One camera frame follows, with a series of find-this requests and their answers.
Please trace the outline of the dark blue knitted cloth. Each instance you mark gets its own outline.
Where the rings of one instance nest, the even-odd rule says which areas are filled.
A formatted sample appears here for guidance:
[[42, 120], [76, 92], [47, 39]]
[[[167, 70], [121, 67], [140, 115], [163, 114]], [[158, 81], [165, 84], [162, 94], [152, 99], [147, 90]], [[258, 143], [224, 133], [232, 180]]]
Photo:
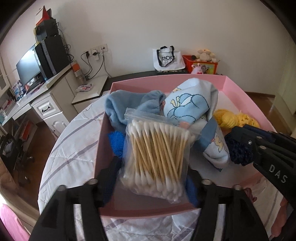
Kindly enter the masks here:
[[119, 159], [122, 159], [123, 148], [125, 144], [125, 134], [119, 131], [113, 131], [108, 134], [108, 139], [113, 154]]

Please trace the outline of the bag of cotton swabs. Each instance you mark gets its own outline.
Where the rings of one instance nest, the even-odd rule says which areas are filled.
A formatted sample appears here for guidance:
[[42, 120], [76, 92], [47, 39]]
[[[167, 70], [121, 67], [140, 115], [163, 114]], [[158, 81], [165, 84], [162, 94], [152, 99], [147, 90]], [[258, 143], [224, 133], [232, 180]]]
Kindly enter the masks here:
[[121, 183], [131, 192], [180, 202], [198, 134], [177, 120], [128, 108]]

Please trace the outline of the yellow crocheted toy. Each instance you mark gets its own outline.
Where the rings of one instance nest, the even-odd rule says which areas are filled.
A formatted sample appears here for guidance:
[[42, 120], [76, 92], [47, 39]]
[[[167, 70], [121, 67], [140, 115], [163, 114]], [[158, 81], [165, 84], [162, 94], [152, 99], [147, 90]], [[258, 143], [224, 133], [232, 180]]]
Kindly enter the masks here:
[[245, 113], [234, 114], [227, 109], [218, 109], [213, 116], [222, 129], [232, 129], [236, 126], [244, 127], [245, 125], [260, 128], [258, 121]]

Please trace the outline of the light blue fleece hat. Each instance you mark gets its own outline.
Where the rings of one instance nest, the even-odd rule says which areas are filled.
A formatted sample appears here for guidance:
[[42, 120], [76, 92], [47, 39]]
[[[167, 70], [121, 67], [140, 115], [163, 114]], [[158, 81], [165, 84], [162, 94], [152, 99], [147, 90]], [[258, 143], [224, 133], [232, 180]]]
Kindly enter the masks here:
[[112, 92], [105, 102], [105, 113], [114, 130], [124, 133], [127, 125], [125, 112], [128, 108], [158, 114], [166, 95], [153, 90], [148, 93], [134, 93], [125, 90]]

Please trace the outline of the blue cartoon baby garment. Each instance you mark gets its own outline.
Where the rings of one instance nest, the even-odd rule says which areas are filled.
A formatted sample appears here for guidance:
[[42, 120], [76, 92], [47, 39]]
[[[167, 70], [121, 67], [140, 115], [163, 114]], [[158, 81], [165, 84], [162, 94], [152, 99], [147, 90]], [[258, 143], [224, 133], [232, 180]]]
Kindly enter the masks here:
[[224, 135], [213, 114], [218, 90], [210, 82], [190, 78], [177, 86], [162, 103], [163, 114], [197, 133], [193, 149], [221, 171], [230, 161]]

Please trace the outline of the navy blue scrunchie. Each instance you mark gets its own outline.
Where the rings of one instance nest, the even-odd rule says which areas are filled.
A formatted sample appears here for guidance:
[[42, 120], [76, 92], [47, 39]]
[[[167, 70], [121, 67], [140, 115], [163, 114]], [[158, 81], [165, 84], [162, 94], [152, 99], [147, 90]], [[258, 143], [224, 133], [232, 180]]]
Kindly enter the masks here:
[[227, 146], [233, 163], [246, 166], [253, 162], [253, 150], [250, 146], [233, 139], [227, 141]]

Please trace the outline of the striped quilted table cover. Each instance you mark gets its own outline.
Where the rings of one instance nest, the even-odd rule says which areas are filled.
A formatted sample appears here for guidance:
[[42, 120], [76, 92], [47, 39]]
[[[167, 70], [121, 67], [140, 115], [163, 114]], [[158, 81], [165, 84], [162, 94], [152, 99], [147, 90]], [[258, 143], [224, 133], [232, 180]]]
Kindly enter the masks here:
[[[93, 177], [98, 139], [104, 115], [104, 95], [79, 113], [63, 130], [46, 162], [38, 194], [42, 212], [58, 186], [75, 187]], [[276, 237], [287, 219], [287, 202], [266, 179], [247, 184], [254, 206], [269, 238]], [[198, 209], [159, 218], [103, 218], [109, 240], [190, 240], [200, 214]]]

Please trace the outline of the low black white bench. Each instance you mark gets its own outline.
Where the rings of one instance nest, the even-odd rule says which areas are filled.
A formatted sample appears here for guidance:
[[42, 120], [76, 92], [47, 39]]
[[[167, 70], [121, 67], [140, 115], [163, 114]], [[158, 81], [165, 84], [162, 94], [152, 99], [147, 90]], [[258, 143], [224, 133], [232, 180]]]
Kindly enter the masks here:
[[86, 104], [86, 107], [81, 108], [77, 118], [97, 119], [104, 115], [106, 100], [112, 92], [120, 90], [132, 93], [148, 93], [159, 90], [168, 94], [192, 77], [191, 74], [155, 75], [152, 71], [148, 71], [111, 78], [103, 86], [103, 89], [107, 90], [108, 93], [100, 98], [93, 97], [89, 100], [89, 103], [82, 102], [81, 105]]

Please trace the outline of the white desk with drawers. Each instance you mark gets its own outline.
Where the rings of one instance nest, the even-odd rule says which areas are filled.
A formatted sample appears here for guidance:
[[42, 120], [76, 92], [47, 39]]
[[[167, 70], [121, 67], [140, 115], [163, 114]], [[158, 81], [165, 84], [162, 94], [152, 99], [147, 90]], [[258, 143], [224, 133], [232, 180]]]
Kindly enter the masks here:
[[78, 81], [72, 66], [68, 65], [40, 87], [26, 94], [4, 118], [3, 125], [33, 110], [47, 124], [53, 136], [58, 138], [78, 114], [72, 104], [77, 87]]

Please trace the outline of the pink bedding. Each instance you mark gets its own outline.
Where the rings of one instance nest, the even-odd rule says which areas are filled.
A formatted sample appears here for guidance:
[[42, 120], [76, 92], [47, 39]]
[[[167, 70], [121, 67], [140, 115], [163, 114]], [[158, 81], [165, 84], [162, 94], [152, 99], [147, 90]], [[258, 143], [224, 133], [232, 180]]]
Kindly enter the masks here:
[[1, 204], [1, 221], [14, 240], [29, 240], [30, 234], [20, 219], [6, 204]]

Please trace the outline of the red toy storage box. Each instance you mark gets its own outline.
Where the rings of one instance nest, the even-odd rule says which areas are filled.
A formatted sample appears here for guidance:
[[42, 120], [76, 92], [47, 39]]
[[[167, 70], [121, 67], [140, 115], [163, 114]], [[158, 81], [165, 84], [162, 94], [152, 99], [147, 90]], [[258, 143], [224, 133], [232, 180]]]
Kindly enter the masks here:
[[192, 65], [196, 65], [199, 63], [201, 65], [203, 74], [216, 74], [216, 70], [218, 67], [218, 63], [213, 62], [201, 62], [197, 61], [197, 59], [193, 58], [191, 55], [183, 55], [183, 60], [185, 63], [186, 70], [191, 73], [192, 72]]

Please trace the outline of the black computer tower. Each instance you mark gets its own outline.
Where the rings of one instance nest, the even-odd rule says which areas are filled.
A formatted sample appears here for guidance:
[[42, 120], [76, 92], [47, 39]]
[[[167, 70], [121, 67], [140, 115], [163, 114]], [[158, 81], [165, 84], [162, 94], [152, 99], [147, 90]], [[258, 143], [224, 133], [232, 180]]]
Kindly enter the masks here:
[[70, 64], [60, 35], [41, 40], [35, 45], [34, 51], [45, 80], [52, 78]]

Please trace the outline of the white tote bag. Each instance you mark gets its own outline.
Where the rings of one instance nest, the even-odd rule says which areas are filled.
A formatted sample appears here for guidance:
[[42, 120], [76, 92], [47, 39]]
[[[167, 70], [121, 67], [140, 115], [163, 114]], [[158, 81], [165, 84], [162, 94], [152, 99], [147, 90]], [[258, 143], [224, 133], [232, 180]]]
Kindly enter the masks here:
[[185, 69], [185, 63], [180, 51], [174, 46], [163, 46], [153, 49], [153, 64], [156, 71], [177, 71]]

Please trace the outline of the red white paper boxes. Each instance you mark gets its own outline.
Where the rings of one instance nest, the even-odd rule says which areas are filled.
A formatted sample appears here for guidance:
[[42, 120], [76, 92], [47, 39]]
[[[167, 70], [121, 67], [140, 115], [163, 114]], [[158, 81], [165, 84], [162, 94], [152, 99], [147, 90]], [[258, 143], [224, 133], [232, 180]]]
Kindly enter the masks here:
[[35, 15], [36, 26], [39, 25], [44, 20], [49, 20], [51, 18], [52, 18], [52, 10], [46, 9], [45, 6], [43, 6], [38, 10], [38, 12]]

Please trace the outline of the wall power outlets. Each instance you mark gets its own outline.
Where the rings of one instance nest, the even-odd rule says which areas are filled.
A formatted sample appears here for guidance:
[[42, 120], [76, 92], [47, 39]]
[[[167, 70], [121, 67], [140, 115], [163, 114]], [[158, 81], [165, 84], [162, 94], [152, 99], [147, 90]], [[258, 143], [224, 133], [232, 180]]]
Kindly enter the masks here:
[[108, 45], [102, 44], [97, 47], [91, 48], [87, 50], [89, 53], [88, 57], [94, 59], [95, 61], [100, 60], [100, 56], [102, 56], [105, 52], [108, 52]]

